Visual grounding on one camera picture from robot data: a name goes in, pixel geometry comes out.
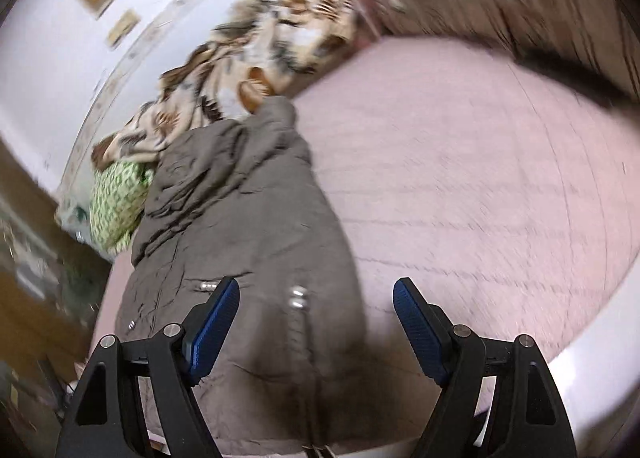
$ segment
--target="patterned blanket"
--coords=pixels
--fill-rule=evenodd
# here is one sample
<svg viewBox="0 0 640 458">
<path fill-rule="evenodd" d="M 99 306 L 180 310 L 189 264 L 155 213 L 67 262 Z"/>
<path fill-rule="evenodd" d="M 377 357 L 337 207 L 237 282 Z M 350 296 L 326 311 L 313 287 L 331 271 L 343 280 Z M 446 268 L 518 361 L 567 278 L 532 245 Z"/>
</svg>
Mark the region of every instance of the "patterned blanket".
<svg viewBox="0 0 640 458">
<path fill-rule="evenodd" d="M 267 96 L 328 64 L 354 36 L 352 0 L 240 0 L 187 62 L 160 76 L 155 101 L 94 146 L 94 167 L 156 162 L 185 131 L 242 120 Z"/>
</svg>

